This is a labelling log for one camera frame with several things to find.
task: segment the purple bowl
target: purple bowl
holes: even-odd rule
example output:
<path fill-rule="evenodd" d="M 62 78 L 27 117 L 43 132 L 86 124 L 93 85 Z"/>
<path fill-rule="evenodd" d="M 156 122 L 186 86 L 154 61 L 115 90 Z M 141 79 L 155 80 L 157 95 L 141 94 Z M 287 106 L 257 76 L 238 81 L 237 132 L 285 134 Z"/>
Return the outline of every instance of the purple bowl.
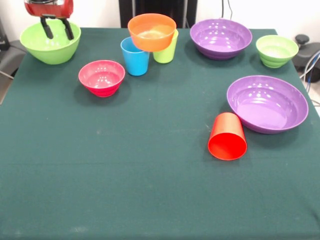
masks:
<path fill-rule="evenodd" d="M 254 75 L 234 81 L 227 101 L 243 125 L 262 134 L 277 134 L 300 125 L 308 116 L 303 94 L 281 79 Z"/>
<path fill-rule="evenodd" d="M 227 19 L 207 19 L 192 26 L 190 36 L 196 48 L 214 60 L 227 60 L 238 55 L 252 41 L 245 26 Z"/>

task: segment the plastic bowl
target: plastic bowl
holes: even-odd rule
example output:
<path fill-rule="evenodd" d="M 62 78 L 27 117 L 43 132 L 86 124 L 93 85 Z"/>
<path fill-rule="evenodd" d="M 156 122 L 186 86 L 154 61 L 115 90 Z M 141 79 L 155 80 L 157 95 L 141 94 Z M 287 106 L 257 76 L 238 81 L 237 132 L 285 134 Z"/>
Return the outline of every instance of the plastic bowl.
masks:
<path fill-rule="evenodd" d="M 124 67 L 111 60 L 93 61 L 81 68 L 79 81 L 98 97 L 112 96 L 125 78 Z"/>
<path fill-rule="evenodd" d="M 269 68 L 280 68 L 299 51 L 298 45 L 291 39 L 278 35 L 260 37 L 255 44 L 260 59 Z"/>
<path fill-rule="evenodd" d="M 231 59 L 252 41 L 252 33 L 248 28 L 223 18 L 196 23 L 190 30 L 190 36 L 196 48 L 214 60 Z"/>
<path fill-rule="evenodd" d="M 277 134 L 293 129 L 308 116 L 303 94 L 275 77 L 242 77 L 229 86 L 226 95 L 243 125 L 258 133 Z"/>
<path fill-rule="evenodd" d="M 70 22 L 74 35 L 73 40 L 69 40 L 65 25 L 61 20 L 47 20 L 47 24 L 53 33 L 53 39 L 47 38 L 41 23 L 36 23 L 25 29 L 20 35 L 21 44 L 31 55 L 40 61 L 50 64 L 62 64 L 67 62 L 76 52 L 81 29 L 76 24 Z"/>
<path fill-rule="evenodd" d="M 134 45 L 145 52 L 166 49 L 171 43 L 176 28 L 176 22 L 172 18 L 158 13 L 137 15 L 128 23 Z"/>

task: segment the green cup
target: green cup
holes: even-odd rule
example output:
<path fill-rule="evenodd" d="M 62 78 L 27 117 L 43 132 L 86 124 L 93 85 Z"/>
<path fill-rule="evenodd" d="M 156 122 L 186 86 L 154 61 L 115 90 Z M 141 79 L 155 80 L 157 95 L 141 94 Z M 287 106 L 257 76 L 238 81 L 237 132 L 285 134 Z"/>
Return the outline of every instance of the green cup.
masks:
<path fill-rule="evenodd" d="M 176 29 L 174 31 L 170 45 L 162 51 L 153 52 L 153 58 L 156 62 L 158 62 L 160 64 L 167 64 L 167 63 L 170 63 L 174 59 L 178 35 L 179 35 L 179 32 Z"/>

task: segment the red bowl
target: red bowl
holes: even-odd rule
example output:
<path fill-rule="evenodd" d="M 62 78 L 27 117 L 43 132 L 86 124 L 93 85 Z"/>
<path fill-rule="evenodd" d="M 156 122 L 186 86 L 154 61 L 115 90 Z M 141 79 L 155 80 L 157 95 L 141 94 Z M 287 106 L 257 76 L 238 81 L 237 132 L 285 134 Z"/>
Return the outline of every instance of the red bowl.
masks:
<path fill-rule="evenodd" d="M 98 97 L 112 96 L 125 78 L 125 68 L 116 61 L 98 60 L 85 65 L 79 71 L 79 81 Z"/>

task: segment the small green bowl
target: small green bowl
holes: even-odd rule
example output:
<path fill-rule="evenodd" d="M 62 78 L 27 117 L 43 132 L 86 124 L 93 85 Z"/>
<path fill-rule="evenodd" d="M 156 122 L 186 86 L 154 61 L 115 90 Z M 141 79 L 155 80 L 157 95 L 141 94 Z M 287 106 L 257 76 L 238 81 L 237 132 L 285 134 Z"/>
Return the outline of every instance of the small green bowl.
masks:
<path fill-rule="evenodd" d="M 260 37 L 256 43 L 260 59 L 269 68 L 280 68 L 299 51 L 298 45 L 291 39 L 279 35 Z"/>
<path fill-rule="evenodd" d="M 70 22 L 74 39 L 69 40 L 65 25 L 59 19 L 47 20 L 53 34 L 53 39 L 47 38 L 41 23 L 29 26 L 20 35 L 21 44 L 31 55 L 40 61 L 50 64 L 67 62 L 76 52 L 81 36 L 81 29 Z"/>

